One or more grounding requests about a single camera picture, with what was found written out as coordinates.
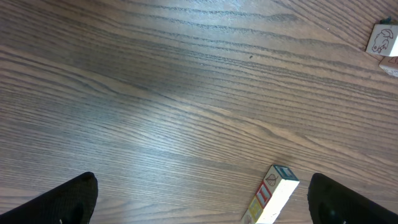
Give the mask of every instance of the toy block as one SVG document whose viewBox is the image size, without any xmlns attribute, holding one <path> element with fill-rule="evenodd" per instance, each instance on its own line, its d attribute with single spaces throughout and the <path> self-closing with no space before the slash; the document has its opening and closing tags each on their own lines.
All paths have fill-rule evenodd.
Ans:
<svg viewBox="0 0 398 224">
<path fill-rule="evenodd" d="M 298 184 L 298 178 L 288 167 L 272 165 L 243 215 L 241 224 L 273 223 Z"/>
<path fill-rule="evenodd" d="M 397 25 L 374 25 L 366 51 L 390 57 L 398 56 L 397 34 Z"/>
<path fill-rule="evenodd" d="M 398 77 L 398 57 L 385 57 L 379 66 L 389 75 Z"/>
</svg>

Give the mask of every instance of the black object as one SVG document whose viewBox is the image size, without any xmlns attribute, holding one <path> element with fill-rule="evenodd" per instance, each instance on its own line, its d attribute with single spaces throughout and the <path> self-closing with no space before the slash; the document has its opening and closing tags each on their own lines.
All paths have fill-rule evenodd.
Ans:
<svg viewBox="0 0 398 224">
<path fill-rule="evenodd" d="M 337 183 L 314 174 L 308 188 L 314 224 L 397 224 L 398 215 Z"/>
<path fill-rule="evenodd" d="M 94 212 L 98 183 L 92 172 L 0 215 L 1 224 L 87 224 Z"/>
</svg>

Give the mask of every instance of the animal drawing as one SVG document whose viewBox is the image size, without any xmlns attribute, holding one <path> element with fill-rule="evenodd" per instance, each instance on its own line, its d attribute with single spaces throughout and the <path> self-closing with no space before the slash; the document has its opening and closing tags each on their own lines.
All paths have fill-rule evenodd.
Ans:
<svg viewBox="0 0 398 224">
<path fill-rule="evenodd" d="M 374 39 L 374 44 L 372 47 L 373 52 L 381 53 L 383 49 L 387 49 L 389 39 L 393 39 L 394 34 L 390 29 L 382 30 Z"/>
<path fill-rule="evenodd" d="M 398 64 L 398 57 L 392 57 L 388 62 Z"/>
</svg>

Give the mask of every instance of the wood grain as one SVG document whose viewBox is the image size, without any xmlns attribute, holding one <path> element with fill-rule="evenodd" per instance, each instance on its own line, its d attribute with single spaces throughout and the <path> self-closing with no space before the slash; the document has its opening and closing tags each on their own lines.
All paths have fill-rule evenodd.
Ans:
<svg viewBox="0 0 398 224">
<path fill-rule="evenodd" d="M 93 223 L 231 223 L 273 163 L 278 222 L 314 172 L 398 212 L 398 79 L 363 52 L 398 3 L 0 3 L 1 212 L 89 170 Z"/>
</svg>

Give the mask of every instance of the white block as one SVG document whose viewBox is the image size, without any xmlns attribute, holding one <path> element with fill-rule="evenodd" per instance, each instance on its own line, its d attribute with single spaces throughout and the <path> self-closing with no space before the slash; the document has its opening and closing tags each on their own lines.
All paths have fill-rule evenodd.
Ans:
<svg viewBox="0 0 398 224">
<path fill-rule="evenodd" d="M 272 165 L 251 200 L 241 223 L 273 223 L 298 184 L 299 180 L 288 167 Z"/>
<path fill-rule="evenodd" d="M 398 26 L 396 25 L 374 25 L 366 51 L 384 56 L 398 56 L 397 35 Z"/>
<path fill-rule="evenodd" d="M 398 77 L 398 57 L 385 57 L 379 66 L 389 75 Z"/>
</svg>

